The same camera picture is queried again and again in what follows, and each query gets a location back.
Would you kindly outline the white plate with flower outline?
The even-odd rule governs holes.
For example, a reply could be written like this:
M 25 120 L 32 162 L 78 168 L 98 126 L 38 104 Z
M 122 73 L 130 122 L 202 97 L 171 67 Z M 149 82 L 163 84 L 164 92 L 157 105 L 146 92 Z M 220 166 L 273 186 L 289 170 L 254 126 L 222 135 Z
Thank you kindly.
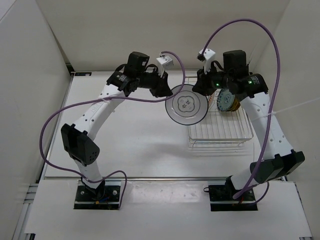
M 208 100 L 205 96 L 193 92 L 193 85 L 185 84 L 172 89 L 174 97 L 165 101 L 165 110 L 168 116 L 176 123 L 191 126 L 201 122 L 209 110 Z

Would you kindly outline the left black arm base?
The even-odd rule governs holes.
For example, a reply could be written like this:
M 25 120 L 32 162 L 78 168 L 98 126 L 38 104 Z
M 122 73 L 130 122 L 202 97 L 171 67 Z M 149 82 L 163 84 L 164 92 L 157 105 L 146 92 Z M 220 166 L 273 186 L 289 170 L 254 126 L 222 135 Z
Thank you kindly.
M 118 210 L 120 208 L 121 181 L 105 181 L 97 189 L 89 190 L 82 181 L 77 182 L 73 208 L 75 210 Z

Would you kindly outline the yellow plate with black symbols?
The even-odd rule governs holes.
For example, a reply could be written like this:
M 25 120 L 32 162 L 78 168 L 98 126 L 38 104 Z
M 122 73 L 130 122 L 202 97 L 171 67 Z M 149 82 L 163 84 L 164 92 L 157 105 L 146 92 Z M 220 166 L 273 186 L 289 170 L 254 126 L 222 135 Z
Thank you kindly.
M 239 100 L 237 99 L 237 97 L 234 98 L 234 101 L 233 101 L 233 104 L 230 108 L 230 111 L 231 112 L 235 112 L 239 109 L 239 107 L 241 106 Z

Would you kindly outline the white plate orange sunburst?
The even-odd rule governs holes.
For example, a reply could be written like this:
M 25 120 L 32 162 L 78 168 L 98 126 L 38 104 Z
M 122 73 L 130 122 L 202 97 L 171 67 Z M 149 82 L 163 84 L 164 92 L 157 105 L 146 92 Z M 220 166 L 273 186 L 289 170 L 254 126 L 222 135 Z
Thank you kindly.
M 209 108 L 211 108 L 212 105 L 215 103 L 215 96 L 216 96 L 216 93 L 214 92 L 207 98 Z

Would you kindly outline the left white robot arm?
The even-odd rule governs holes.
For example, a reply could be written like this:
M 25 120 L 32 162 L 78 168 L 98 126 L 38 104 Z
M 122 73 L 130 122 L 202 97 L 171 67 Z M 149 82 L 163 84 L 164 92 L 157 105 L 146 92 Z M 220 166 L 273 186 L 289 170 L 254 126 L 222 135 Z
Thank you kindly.
M 64 150 L 78 166 L 85 192 L 93 200 L 100 200 L 105 194 L 105 181 L 96 162 L 100 149 L 94 140 L 107 118 L 138 88 L 148 89 L 156 98 L 173 94 L 166 72 L 166 67 L 173 64 L 172 58 L 162 54 L 155 64 L 149 64 L 149 59 L 141 52 L 130 53 L 127 63 L 118 66 L 107 79 L 100 101 L 93 103 L 74 123 L 61 128 Z

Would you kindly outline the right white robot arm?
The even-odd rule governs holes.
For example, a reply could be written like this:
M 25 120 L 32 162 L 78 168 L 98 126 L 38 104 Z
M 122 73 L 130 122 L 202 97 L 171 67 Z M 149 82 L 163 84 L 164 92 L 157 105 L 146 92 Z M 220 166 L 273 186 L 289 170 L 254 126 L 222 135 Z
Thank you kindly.
M 203 62 L 203 68 L 197 71 L 192 90 L 203 96 L 228 90 L 245 110 L 261 148 L 257 161 L 226 179 L 224 193 L 230 200 L 236 200 L 257 185 L 289 175 L 305 161 L 305 155 L 295 151 L 285 137 L 272 114 L 268 86 L 261 74 L 249 71 L 246 53 L 224 52 L 223 64 L 215 60 L 215 55 L 209 48 L 200 50 L 197 59 Z

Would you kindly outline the blue floral plate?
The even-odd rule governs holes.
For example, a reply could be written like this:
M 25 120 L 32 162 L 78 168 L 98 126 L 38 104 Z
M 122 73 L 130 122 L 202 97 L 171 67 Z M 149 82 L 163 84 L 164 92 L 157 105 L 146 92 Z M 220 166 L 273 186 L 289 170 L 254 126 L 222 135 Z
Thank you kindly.
M 221 89 L 217 96 L 217 109 L 220 112 L 230 112 L 235 97 L 228 89 Z

